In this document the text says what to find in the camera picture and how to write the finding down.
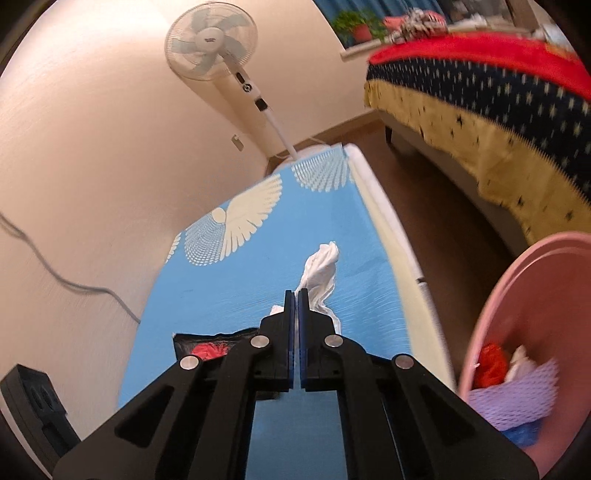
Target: wall outlet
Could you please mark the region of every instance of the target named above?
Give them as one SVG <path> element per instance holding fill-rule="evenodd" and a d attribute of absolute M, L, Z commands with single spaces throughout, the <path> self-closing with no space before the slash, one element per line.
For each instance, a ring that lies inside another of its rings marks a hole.
<path fill-rule="evenodd" d="M 238 137 L 238 135 L 234 135 L 232 137 L 232 143 L 238 149 L 238 151 L 241 152 L 242 150 L 244 150 L 244 144 L 242 143 L 242 141 L 240 140 L 240 138 Z"/>

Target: window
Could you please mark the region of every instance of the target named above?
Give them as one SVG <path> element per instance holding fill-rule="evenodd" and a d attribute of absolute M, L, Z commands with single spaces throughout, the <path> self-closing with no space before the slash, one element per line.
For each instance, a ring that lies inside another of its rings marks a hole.
<path fill-rule="evenodd" d="M 410 8 L 433 10 L 443 14 L 437 0 L 314 0 L 345 48 L 388 35 L 387 26 L 395 24 Z"/>

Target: metal screw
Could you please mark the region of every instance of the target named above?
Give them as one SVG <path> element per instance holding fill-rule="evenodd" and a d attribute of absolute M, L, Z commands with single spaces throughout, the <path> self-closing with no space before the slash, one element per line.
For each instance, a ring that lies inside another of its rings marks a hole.
<path fill-rule="evenodd" d="M 408 355 L 398 355 L 396 360 L 394 361 L 398 368 L 402 368 L 403 370 L 408 370 L 414 365 L 414 360 L 411 356 Z"/>
<path fill-rule="evenodd" d="M 184 370 L 192 370 L 199 364 L 199 358 L 194 355 L 187 355 L 181 359 L 181 368 Z"/>
<path fill-rule="evenodd" d="M 329 335 L 324 339 L 326 345 L 336 348 L 343 344 L 343 337 L 340 335 Z"/>
<path fill-rule="evenodd" d="M 264 335 L 257 335 L 256 337 L 251 338 L 251 345 L 254 348 L 265 348 L 267 345 L 269 345 L 269 343 L 269 337 Z"/>

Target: white bird pattern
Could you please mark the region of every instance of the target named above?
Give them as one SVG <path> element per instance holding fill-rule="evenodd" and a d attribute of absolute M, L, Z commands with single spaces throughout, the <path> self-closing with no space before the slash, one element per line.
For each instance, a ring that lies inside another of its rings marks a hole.
<path fill-rule="evenodd" d="M 180 241 L 181 241 L 181 234 L 178 234 L 176 237 L 174 237 L 173 244 L 170 247 L 170 251 L 168 252 L 168 256 L 166 257 L 166 262 L 164 262 L 165 264 L 167 264 L 168 260 L 170 260 L 170 257 L 172 257 L 174 255 L 174 251 L 177 249 L 178 243 Z"/>
<path fill-rule="evenodd" d="M 248 242 L 281 197 L 276 174 L 236 195 L 226 210 L 217 207 L 187 228 L 184 251 L 193 265 L 210 265 L 230 256 Z"/>
<path fill-rule="evenodd" d="M 330 192 L 344 187 L 351 180 L 349 161 L 341 146 L 324 150 L 295 163 L 291 171 L 300 186 L 313 192 Z"/>

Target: red flower pot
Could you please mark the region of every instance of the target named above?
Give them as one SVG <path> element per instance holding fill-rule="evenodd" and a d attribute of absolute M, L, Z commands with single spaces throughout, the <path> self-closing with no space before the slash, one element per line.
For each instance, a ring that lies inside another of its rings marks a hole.
<path fill-rule="evenodd" d="M 357 25 L 357 27 L 352 30 L 351 34 L 357 43 L 364 43 L 374 39 L 366 24 Z"/>

